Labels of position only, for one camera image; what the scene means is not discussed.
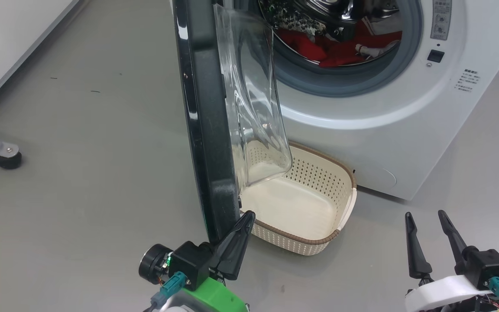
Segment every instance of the gray floor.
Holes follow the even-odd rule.
[[[0,169],[0,311],[140,312],[144,251],[205,239],[173,43],[168,1],[92,0],[0,92],[25,156]],[[402,311],[406,211],[433,277],[452,274],[438,209],[499,250],[499,73],[413,201],[360,192],[313,257],[254,238],[228,286],[253,311]]]

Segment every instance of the white robot part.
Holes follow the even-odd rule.
[[[428,311],[485,294],[492,292],[475,288],[465,275],[453,275],[410,291],[405,296],[405,310]]]

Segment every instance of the wire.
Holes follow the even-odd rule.
[[[496,307],[499,310],[499,303],[493,299],[491,299],[488,295],[485,295],[486,300],[483,300],[482,303],[485,304],[491,304],[492,306]]]
[[[157,308],[157,302],[153,302],[151,304],[151,306],[147,309],[145,309],[143,312],[152,312],[153,310],[155,310]]]
[[[483,297],[477,296],[477,300],[475,300],[475,312],[481,312],[481,299]]]

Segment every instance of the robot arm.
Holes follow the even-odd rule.
[[[405,297],[407,312],[489,312],[499,309],[499,253],[467,246],[444,211],[438,211],[456,261],[457,275],[432,280],[432,268],[424,258],[411,213],[405,215],[409,276],[419,287]]]
[[[161,244],[151,247],[138,273],[161,288],[144,312],[248,312],[248,305],[224,286],[224,280],[238,278],[255,217],[246,211],[217,244],[187,241],[176,250]]]

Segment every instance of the button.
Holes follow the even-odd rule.
[[[444,52],[431,50],[430,54],[427,57],[427,60],[440,63],[442,61],[442,57],[444,56]]]

